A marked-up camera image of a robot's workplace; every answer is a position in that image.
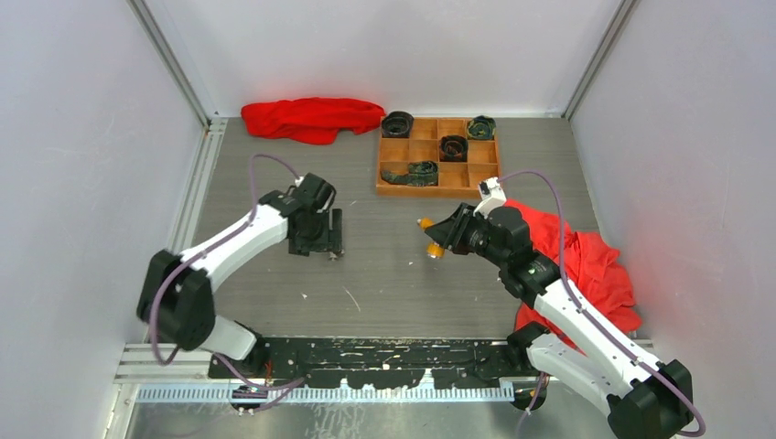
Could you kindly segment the orange plastic faucet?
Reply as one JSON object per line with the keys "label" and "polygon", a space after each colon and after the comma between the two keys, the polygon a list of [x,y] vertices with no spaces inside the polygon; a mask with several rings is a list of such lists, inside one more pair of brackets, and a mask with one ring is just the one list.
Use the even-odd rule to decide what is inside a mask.
{"label": "orange plastic faucet", "polygon": [[[429,227],[434,225],[434,221],[432,221],[430,218],[421,218],[417,221],[417,225],[422,231],[426,231]],[[445,249],[436,241],[431,239],[426,246],[426,255],[431,259],[439,260],[444,257]]]}

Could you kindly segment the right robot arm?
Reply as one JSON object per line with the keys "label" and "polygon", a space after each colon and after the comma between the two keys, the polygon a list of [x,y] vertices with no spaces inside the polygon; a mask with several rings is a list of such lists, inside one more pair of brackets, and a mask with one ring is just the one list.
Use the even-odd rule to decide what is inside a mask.
{"label": "right robot arm", "polygon": [[561,264],[534,247],[518,209],[482,214],[462,204],[447,219],[419,224],[440,252],[494,264],[507,292],[544,319],[509,336],[514,372],[556,377],[599,409],[618,438],[672,438],[695,421],[690,371],[659,360],[610,323]]}

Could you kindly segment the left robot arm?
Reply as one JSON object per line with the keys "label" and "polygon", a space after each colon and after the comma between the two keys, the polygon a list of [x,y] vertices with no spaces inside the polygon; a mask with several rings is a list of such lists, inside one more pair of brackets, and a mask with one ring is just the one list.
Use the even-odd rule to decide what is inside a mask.
{"label": "left robot arm", "polygon": [[231,361],[246,378],[269,359],[264,338],[215,311],[218,288],[261,252],[286,243],[289,253],[338,257],[343,252],[342,211],[336,189],[308,173],[287,190],[273,190],[243,218],[203,243],[179,253],[161,250],[148,264],[136,308],[149,331],[179,349],[206,350]]}

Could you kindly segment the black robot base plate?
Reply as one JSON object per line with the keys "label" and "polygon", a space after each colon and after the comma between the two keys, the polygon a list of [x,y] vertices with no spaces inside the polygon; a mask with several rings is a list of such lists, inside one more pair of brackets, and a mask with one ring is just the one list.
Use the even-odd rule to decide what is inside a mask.
{"label": "black robot base plate", "polygon": [[488,389],[541,374],[515,346],[488,338],[270,337],[257,369],[234,366],[249,380],[301,379],[324,390],[342,383],[351,389],[412,389],[425,375],[437,390]]}

